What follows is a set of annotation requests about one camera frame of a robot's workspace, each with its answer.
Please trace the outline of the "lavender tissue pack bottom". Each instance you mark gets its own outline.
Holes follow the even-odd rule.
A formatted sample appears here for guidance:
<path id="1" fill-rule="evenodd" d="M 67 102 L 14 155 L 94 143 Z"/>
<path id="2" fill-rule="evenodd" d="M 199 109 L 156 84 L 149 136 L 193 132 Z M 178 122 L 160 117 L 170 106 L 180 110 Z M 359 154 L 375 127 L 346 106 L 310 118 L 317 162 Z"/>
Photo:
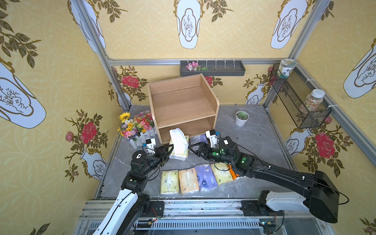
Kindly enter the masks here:
<path id="1" fill-rule="evenodd" d="M 190 145 L 200 143 L 200 142 L 204 142 L 206 144 L 208 143 L 208 140 L 205 134 L 190 138 Z"/>

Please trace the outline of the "white green tissue pack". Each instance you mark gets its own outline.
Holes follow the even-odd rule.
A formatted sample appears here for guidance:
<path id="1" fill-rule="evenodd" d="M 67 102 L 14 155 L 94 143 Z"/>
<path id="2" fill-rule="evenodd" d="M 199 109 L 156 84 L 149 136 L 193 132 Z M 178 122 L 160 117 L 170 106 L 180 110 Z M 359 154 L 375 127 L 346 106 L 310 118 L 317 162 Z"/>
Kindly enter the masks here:
<path id="1" fill-rule="evenodd" d="M 171 129 L 170 133 L 170 145 L 173 145 L 173 149 L 170 158 L 185 161 L 188 157 L 189 136 L 185 135 L 180 128 Z"/>

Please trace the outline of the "yellow green tissue pack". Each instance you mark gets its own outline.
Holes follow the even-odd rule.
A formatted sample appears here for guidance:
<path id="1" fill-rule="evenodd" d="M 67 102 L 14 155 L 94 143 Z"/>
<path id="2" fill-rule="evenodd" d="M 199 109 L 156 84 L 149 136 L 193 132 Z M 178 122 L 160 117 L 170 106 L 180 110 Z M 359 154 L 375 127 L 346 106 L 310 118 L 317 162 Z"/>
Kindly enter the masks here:
<path id="1" fill-rule="evenodd" d="M 232 182 L 234 179 L 230 173 L 230 167 L 225 163 L 213 163 L 211 164 L 213 174 L 215 176 L 217 184 L 224 185 Z"/>

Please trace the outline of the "pale yellow tissue pack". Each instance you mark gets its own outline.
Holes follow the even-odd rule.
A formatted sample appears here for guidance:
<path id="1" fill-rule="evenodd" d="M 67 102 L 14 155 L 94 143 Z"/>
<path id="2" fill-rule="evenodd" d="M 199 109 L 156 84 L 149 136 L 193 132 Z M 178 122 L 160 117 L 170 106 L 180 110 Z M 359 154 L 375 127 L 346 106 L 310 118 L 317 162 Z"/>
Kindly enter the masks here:
<path id="1" fill-rule="evenodd" d="M 178 170 L 162 171 L 161 195 L 178 195 L 179 192 Z"/>

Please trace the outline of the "purple tissue pack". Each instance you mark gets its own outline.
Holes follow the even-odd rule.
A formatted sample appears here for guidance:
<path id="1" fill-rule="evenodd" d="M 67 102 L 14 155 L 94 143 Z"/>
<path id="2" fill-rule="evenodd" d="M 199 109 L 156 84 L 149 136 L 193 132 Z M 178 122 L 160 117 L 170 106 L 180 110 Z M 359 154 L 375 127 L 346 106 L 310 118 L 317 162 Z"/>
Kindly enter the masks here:
<path id="1" fill-rule="evenodd" d="M 199 190 L 201 193 L 217 189 L 218 184 L 210 164 L 202 164 L 195 167 Z"/>

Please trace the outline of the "beige orange tissue pack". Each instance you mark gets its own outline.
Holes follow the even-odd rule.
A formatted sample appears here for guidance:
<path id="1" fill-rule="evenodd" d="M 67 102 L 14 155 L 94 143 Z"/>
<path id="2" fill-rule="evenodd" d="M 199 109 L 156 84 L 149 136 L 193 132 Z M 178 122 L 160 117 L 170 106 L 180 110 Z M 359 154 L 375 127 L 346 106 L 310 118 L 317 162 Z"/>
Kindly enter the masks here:
<path id="1" fill-rule="evenodd" d="M 192 194 L 199 192 L 199 183 L 195 168 L 179 170 L 179 184 L 181 193 Z"/>

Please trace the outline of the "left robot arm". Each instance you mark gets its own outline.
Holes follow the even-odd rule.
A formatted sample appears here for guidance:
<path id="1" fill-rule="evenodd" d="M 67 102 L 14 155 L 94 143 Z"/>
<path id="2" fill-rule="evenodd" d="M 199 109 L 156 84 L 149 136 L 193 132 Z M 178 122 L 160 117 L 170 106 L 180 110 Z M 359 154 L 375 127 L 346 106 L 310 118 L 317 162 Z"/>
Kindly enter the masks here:
<path id="1" fill-rule="evenodd" d="M 169 160 L 173 145 L 160 146 L 149 156 L 144 150 L 133 153 L 131 170 L 122 181 L 121 190 L 111 209 L 97 227 L 95 235 L 127 235 L 136 220 L 150 209 L 150 196 L 143 193 L 148 174 L 161 169 Z"/>

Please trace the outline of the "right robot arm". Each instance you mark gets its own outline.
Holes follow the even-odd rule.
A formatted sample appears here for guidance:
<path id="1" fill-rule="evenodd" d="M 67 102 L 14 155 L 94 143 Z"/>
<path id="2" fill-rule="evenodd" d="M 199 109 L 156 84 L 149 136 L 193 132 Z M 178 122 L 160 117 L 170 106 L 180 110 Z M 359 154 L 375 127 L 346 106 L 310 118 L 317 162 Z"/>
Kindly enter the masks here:
<path id="1" fill-rule="evenodd" d="M 293 171 L 267 163 L 252 152 L 240 152 L 239 145 L 230 137 L 220 139 L 218 146 L 214 148 L 199 142 L 189 145 L 188 149 L 206 160 L 229 164 L 239 176 L 265 180 L 290 189 L 305 198 L 303 204 L 316 218 L 328 223 L 338 222 L 340 192 L 326 173 Z"/>

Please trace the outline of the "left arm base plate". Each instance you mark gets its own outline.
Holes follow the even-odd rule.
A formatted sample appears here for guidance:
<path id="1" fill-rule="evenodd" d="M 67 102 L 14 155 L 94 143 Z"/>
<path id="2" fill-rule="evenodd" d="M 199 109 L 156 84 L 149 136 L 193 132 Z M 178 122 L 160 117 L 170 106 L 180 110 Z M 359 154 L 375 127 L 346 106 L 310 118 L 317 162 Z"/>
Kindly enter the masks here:
<path id="1" fill-rule="evenodd" d="M 144 217 L 163 217 L 164 207 L 164 201 L 150 201 L 146 207 Z"/>

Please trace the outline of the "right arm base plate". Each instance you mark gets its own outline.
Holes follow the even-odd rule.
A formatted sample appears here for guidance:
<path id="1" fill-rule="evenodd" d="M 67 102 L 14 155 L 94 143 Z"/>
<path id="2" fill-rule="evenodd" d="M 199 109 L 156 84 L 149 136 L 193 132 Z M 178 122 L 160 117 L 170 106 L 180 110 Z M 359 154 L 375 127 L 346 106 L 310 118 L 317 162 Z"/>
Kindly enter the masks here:
<path id="1" fill-rule="evenodd" d="M 266 197 L 270 191 L 265 190 L 260 193 L 257 200 L 243 200 L 240 210 L 244 216 L 269 216 L 272 210 L 266 204 Z"/>

